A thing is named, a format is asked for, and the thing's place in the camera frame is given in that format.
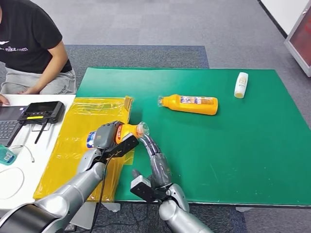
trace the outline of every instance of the yellow plastic bag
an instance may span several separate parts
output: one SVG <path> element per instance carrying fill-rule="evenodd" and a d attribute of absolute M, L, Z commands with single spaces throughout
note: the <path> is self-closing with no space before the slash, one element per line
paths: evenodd
<path fill-rule="evenodd" d="M 128 123 L 132 99 L 75 98 L 66 113 L 57 140 L 33 198 L 53 193 L 75 176 L 83 154 L 88 150 L 87 138 L 91 131 L 115 120 Z M 112 159 L 106 168 L 103 201 L 112 201 L 125 163 L 132 161 L 134 151 L 122 158 Z M 102 183 L 88 201 L 99 201 Z"/>

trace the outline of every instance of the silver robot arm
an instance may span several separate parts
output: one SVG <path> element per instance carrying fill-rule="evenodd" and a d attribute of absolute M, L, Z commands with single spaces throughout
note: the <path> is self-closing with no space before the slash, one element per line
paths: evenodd
<path fill-rule="evenodd" d="M 131 191 L 146 202 L 158 200 L 159 214 L 174 233 L 213 233 L 210 228 L 189 213 L 185 194 L 179 185 L 171 182 L 166 158 L 151 137 L 140 139 L 147 150 L 152 174 L 148 179 L 137 170 Z"/>
<path fill-rule="evenodd" d="M 0 219 L 0 233 L 63 233 L 100 182 L 107 158 L 122 157 L 139 142 L 128 135 L 115 138 L 119 121 L 105 124 L 95 134 L 94 148 L 81 159 L 77 174 L 55 192 L 33 203 L 12 209 Z"/>

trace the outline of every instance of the white table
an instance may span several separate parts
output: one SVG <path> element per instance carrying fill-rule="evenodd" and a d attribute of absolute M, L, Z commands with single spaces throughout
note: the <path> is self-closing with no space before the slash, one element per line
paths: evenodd
<path fill-rule="evenodd" d="M 65 105 L 66 112 L 67 112 L 75 95 L 6 95 L 6 97 L 11 105 L 15 106 L 26 106 L 32 102 L 61 101 Z M 42 132 L 37 144 L 35 144 L 35 140 L 38 132 L 32 132 L 30 125 L 22 127 L 13 141 L 11 147 L 14 145 L 26 145 L 32 153 L 35 162 L 32 163 L 29 151 L 23 148 L 13 164 L 10 166 L 0 164 L 0 171 L 9 167 L 19 167 L 25 177 L 24 183 L 16 195 L 7 200 L 0 200 L 0 209 L 12 209 L 21 204 L 34 201 L 32 196 L 52 153 L 62 124 L 63 121 L 58 122 L 51 125 L 48 131 Z M 10 188 L 10 186 L 1 187 L 2 190 Z"/>

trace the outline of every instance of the orange bottle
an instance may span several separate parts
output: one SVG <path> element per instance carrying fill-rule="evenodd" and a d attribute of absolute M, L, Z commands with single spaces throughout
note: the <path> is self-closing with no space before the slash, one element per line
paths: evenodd
<path fill-rule="evenodd" d="M 120 125 L 116 131 L 115 142 L 119 144 L 123 141 L 123 138 L 132 133 L 136 138 L 143 137 L 144 134 L 149 135 L 149 127 L 145 122 L 140 122 L 138 125 L 124 124 Z"/>
<path fill-rule="evenodd" d="M 196 97 L 171 95 L 159 97 L 159 106 L 165 106 L 171 110 L 215 115 L 218 109 L 218 100 L 215 97 Z"/>

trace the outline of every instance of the person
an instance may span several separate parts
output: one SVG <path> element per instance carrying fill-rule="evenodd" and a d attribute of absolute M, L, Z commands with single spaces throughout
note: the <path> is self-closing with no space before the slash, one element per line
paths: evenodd
<path fill-rule="evenodd" d="M 63 36 L 46 12 L 29 0 L 0 0 L 1 94 L 75 94 L 75 75 Z M 6 101 L 3 96 L 0 101 Z"/>

